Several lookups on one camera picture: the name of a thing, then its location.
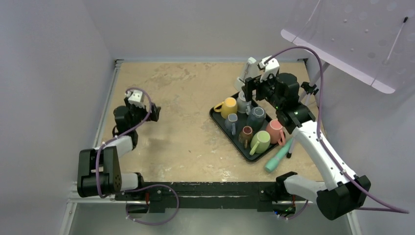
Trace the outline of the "brown mug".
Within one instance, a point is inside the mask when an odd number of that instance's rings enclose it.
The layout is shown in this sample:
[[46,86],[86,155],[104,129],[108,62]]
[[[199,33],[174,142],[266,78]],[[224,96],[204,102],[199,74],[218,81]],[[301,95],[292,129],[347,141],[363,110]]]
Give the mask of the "brown mug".
[[244,126],[238,136],[238,141],[247,149],[253,138],[253,129],[250,126]]

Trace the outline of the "light green mug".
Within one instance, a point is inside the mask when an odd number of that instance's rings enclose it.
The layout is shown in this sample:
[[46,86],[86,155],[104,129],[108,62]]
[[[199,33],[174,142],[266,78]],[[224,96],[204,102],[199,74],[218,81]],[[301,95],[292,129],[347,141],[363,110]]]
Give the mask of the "light green mug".
[[250,143],[250,155],[264,153],[270,145],[270,134],[264,130],[258,131],[252,138]]

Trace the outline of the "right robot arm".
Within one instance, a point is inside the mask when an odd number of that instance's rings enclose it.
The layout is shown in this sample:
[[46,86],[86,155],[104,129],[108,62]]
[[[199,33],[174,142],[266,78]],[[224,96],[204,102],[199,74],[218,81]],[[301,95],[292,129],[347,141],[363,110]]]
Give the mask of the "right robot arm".
[[278,121],[306,150],[323,181],[305,179],[294,172],[277,177],[276,196],[297,195],[315,203],[323,216],[335,220],[363,206],[371,182],[358,176],[340,158],[322,133],[312,111],[299,100],[301,85],[290,73],[247,78],[242,87],[247,101],[266,100],[276,110]]

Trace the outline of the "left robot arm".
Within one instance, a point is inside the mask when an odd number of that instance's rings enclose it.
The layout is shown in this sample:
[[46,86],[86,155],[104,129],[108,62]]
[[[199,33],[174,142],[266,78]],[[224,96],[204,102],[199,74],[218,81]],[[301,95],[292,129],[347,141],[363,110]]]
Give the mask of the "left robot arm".
[[114,109],[115,126],[112,139],[101,147],[84,149],[79,153],[77,192],[82,198],[105,197],[121,191],[133,200],[146,194],[139,173],[122,174],[119,158],[134,150],[138,143],[137,125],[146,121],[157,122],[161,107],[155,103],[147,109],[145,105],[125,104]]

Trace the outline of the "light grey mug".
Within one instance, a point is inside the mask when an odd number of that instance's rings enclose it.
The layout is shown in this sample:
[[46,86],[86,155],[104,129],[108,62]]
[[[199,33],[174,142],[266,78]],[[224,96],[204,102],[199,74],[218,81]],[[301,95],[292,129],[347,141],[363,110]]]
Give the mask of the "light grey mug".
[[249,115],[252,109],[252,102],[247,101],[245,98],[245,94],[243,91],[238,93],[238,98],[236,99],[237,102],[237,112]]

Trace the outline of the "yellow mug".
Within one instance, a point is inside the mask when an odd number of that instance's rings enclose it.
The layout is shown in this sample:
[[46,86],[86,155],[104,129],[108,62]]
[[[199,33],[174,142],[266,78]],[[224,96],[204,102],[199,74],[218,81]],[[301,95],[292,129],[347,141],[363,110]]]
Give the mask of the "yellow mug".
[[220,113],[222,118],[227,119],[229,114],[237,113],[237,101],[233,97],[228,97],[221,103],[214,106],[213,110]]

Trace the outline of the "dark teal mug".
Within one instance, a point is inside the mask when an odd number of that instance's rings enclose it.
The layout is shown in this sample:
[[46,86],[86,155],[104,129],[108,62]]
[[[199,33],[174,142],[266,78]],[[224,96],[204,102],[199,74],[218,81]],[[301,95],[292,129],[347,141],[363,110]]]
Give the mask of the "dark teal mug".
[[261,129],[263,122],[266,117],[266,112],[262,107],[254,107],[251,109],[248,117],[246,125],[251,127],[253,132],[257,132]]

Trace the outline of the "blue grey mug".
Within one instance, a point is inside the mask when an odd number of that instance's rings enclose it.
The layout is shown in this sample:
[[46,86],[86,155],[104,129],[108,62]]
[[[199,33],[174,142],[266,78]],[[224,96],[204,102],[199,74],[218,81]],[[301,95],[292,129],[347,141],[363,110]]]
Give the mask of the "blue grey mug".
[[236,135],[236,126],[238,122],[238,116],[235,113],[231,113],[225,120],[225,130],[232,136]]

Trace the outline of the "pink mug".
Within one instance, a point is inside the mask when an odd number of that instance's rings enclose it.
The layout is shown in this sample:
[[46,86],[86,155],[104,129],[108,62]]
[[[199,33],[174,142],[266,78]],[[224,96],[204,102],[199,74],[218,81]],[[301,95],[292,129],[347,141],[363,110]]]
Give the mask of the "pink mug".
[[270,144],[278,144],[281,146],[286,144],[283,126],[277,119],[273,119],[268,123],[266,132],[270,135]]

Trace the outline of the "white metronome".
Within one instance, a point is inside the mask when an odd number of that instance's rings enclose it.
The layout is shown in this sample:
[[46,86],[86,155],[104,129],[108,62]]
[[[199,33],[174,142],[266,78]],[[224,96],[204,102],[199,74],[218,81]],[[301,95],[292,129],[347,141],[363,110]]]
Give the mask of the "white metronome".
[[243,69],[240,75],[236,78],[234,82],[234,88],[240,92],[242,91],[242,86],[245,85],[246,78],[249,77],[257,77],[260,74],[260,70],[258,68],[258,62],[253,57],[249,57],[243,66]]

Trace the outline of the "tripod stand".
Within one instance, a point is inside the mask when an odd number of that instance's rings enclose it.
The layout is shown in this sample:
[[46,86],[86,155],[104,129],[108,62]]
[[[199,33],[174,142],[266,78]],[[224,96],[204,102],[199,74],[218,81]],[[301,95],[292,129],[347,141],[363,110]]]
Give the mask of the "tripod stand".
[[[315,75],[315,76],[312,78],[312,80],[310,81],[310,84],[311,84],[311,85],[315,85],[315,84],[316,84],[316,82],[320,79],[320,77],[321,77],[321,73],[324,73],[324,72],[325,72],[325,70],[326,70],[329,66],[330,66],[330,64],[329,64],[329,63],[327,63],[327,62],[322,63],[322,69],[320,69],[320,70],[316,73],[316,75]],[[306,101],[305,101],[305,103],[304,103],[304,104],[307,106],[307,105],[309,104],[309,99],[310,99],[310,97],[311,97],[311,94],[307,94],[307,93],[306,93],[306,91],[304,91],[304,92],[302,92],[302,93],[301,93],[301,95],[300,95],[300,101],[302,101],[304,98],[306,98]],[[287,153],[287,155],[286,155],[286,157],[287,157],[287,158],[291,158],[292,152],[293,152],[294,147],[295,147],[295,143],[296,143],[296,140],[295,140],[294,138],[292,138],[292,143],[291,143],[290,148],[289,148],[289,151],[288,151],[288,153]]]

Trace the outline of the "teal bottle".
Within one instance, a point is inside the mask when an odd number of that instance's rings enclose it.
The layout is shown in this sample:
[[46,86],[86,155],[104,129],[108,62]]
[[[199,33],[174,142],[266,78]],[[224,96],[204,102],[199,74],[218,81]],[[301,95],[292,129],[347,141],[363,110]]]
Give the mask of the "teal bottle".
[[289,139],[288,142],[265,164],[264,169],[267,173],[273,172],[280,161],[287,155],[291,148],[293,138]]

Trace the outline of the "white perforated board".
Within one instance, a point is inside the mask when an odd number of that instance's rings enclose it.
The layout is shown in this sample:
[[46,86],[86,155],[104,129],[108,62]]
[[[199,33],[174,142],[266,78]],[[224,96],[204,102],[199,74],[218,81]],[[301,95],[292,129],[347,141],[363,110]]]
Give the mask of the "white perforated board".
[[281,35],[385,94],[415,81],[412,0],[298,0]]

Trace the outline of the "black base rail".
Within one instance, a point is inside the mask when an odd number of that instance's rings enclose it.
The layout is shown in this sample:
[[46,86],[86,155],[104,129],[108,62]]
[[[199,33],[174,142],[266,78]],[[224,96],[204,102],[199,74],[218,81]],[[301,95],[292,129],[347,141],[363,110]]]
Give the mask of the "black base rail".
[[276,182],[146,182],[143,191],[115,196],[127,204],[141,201],[150,213],[166,209],[252,209],[289,217],[305,200],[280,192]]

